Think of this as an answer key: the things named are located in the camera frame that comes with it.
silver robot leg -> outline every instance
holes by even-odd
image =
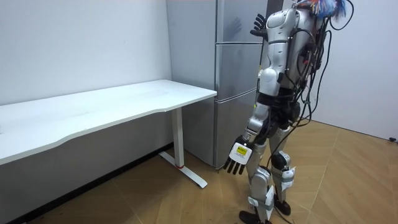
[[[271,157],[271,173],[277,195],[275,198],[275,206],[284,215],[290,215],[290,206],[286,202],[286,190],[293,186],[295,172],[295,167],[290,168],[289,155],[283,151],[287,140],[285,137],[289,131],[290,127],[285,130],[278,128],[276,133],[269,138],[271,153],[274,152]]]
[[[271,172],[260,161],[266,150],[266,143],[254,145],[252,156],[246,166],[249,176],[250,197],[249,203],[256,208],[260,223],[269,223],[274,209],[274,186],[269,187]]]

black baseboard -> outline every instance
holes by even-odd
[[[124,173],[125,171],[127,171],[127,170],[129,170],[129,169],[131,169],[131,168],[133,168],[133,167],[135,167],[135,166],[147,161],[148,159],[151,159],[151,158],[155,157],[159,153],[161,153],[163,151],[166,151],[166,150],[170,149],[173,146],[174,146],[174,143],[167,144],[167,145],[161,147],[160,149],[157,149],[157,150],[149,153],[146,156],[143,156],[143,157],[141,157],[141,158],[139,158],[139,159],[137,159],[135,161],[132,161],[129,164],[127,164],[125,166],[122,166],[122,167],[120,167],[120,168],[118,168],[118,169],[116,169],[116,170],[114,170],[114,171],[112,171],[112,172],[110,172],[108,174],[105,174],[104,176],[102,176],[102,177],[100,177],[100,178],[98,178],[96,180],[93,180],[90,183],[85,184],[85,185],[79,187],[76,190],[73,190],[73,191],[71,191],[71,192],[69,192],[69,193],[67,193],[65,195],[62,195],[61,197],[59,197],[59,198],[57,198],[57,199],[55,199],[55,200],[53,200],[53,201],[51,201],[49,203],[46,203],[45,205],[43,205],[43,206],[41,206],[39,208],[36,208],[35,210],[33,210],[33,211],[29,212],[29,213],[26,213],[25,215],[23,215],[23,216],[21,216],[19,218],[16,218],[13,221],[8,222],[7,224],[21,224],[21,223],[29,222],[29,221],[31,221],[31,220],[33,220],[33,219],[35,219],[35,218],[37,218],[37,217],[39,217],[41,215],[44,215],[45,213],[55,209],[56,207],[62,205],[63,203],[65,203],[65,202],[67,202],[67,201],[69,201],[71,199],[74,199],[75,197],[77,197],[77,196],[79,196],[79,195],[81,195],[81,194],[83,194],[83,193],[85,193],[85,192],[87,192],[87,191],[89,191],[89,190],[91,190],[91,189],[93,189],[93,188],[95,188],[95,187],[107,182],[108,180],[110,180],[110,179],[112,179],[112,178]]]

desk leg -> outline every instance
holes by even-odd
[[[181,172],[191,178],[197,185],[201,188],[207,186],[207,182],[201,177],[196,175],[190,169],[184,166],[184,148],[183,148],[183,135],[182,135],[182,113],[181,108],[172,110],[173,119],[173,136],[174,136],[174,156],[175,159],[167,154],[166,152],[161,152],[159,155],[164,159],[169,161],[171,164],[175,165]]]

tabletop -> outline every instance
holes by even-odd
[[[125,85],[0,106],[0,165],[217,92],[170,80]]]

wooden floor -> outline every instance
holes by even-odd
[[[292,133],[285,152],[297,166],[290,222],[398,223],[397,144],[312,122]],[[185,155],[205,189],[157,156],[30,223],[242,223],[238,212],[252,210],[246,175],[217,173]],[[284,223],[276,212],[271,221]]]

